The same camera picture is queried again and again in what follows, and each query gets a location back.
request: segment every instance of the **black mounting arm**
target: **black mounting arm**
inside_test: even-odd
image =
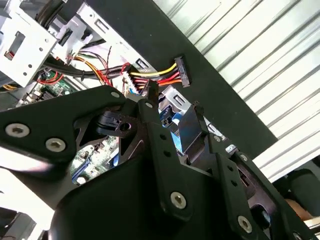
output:
[[[179,124],[187,164],[158,113],[158,85],[138,103],[109,86],[0,113],[0,166],[59,181],[76,152],[118,136],[120,166],[57,206],[51,240],[316,239],[251,159],[228,154],[198,105]]]

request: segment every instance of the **white corrugated panel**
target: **white corrugated panel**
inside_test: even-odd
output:
[[[320,154],[320,0],[154,0],[279,141],[273,182]]]

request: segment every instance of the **corrugated metal wall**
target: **corrugated metal wall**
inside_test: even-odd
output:
[[[320,0],[154,0],[279,141],[275,181],[320,154]]]

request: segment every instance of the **motherboard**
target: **motherboard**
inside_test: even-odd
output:
[[[16,108],[77,92],[66,78],[55,84],[37,82],[33,89],[27,92],[17,103]],[[118,154],[119,139],[107,136],[104,141],[95,145],[88,145],[78,151],[70,166],[72,182],[80,185],[99,176],[113,167],[110,161]]]

